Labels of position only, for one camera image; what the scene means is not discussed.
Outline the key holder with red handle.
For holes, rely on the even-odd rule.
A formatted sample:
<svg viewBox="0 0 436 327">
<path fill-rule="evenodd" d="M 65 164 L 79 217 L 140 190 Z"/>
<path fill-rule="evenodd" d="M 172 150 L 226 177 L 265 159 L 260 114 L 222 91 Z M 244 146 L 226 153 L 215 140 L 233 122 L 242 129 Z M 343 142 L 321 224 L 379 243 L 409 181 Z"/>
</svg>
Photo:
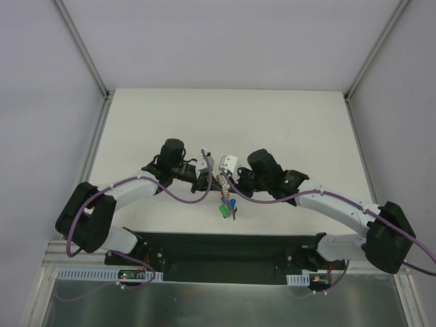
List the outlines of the key holder with red handle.
<svg viewBox="0 0 436 327">
<path fill-rule="evenodd" d="M 228 182 L 224 179 L 224 177 L 220 174 L 216 176 L 216 178 L 221 183 L 221 186 L 223 187 L 223 190 L 221 191 L 221 204 L 225 204 L 229 208 L 229 201 L 232 199 L 230 197 L 230 186 L 228 185 Z"/>
</svg>

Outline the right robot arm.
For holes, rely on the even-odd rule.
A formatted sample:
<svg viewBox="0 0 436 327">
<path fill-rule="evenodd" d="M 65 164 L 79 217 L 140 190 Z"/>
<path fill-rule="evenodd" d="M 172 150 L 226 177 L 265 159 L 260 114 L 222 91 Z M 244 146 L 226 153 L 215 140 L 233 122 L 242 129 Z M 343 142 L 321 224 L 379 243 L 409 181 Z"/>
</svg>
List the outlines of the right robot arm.
<svg viewBox="0 0 436 327">
<path fill-rule="evenodd" d="M 403 209 L 347 198 L 329 190 L 297 170 L 284 170 L 265 149 L 248 156 L 242 167 L 235 156 L 225 156 L 219 171 L 239 195 L 252 198 L 266 192 L 274 203 L 286 202 L 327 216 L 352 230 L 352 234 L 325 234 L 307 251 L 307 262 L 323 268 L 336 260 L 366 260 L 377 269 L 396 274 L 416 237 Z"/>
</svg>

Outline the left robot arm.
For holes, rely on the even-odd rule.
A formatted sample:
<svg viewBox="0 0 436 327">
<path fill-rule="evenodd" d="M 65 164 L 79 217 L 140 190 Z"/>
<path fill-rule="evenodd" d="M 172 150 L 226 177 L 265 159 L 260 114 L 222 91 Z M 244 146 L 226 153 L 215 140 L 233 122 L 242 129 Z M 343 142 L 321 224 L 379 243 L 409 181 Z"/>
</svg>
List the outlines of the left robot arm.
<svg viewBox="0 0 436 327">
<path fill-rule="evenodd" d="M 201 159 L 190 160 L 185 155 L 184 143 L 170 138 L 159 154 L 133 176 L 102 186 L 78 184 L 55 223 L 56 231 L 67 239 L 68 256 L 77 255 L 70 248 L 77 245 L 87 253 L 98 249 L 118 251 L 128 264 L 139 264 L 144 249 L 138 244 L 138 236 L 112 224 L 118 210 L 161 192 L 169 193 L 175 180 L 191 184 L 193 193 L 202 192 L 197 202 L 203 201 L 210 191 L 221 191 L 213 176 L 211 154 L 203 150 Z"/>
</svg>

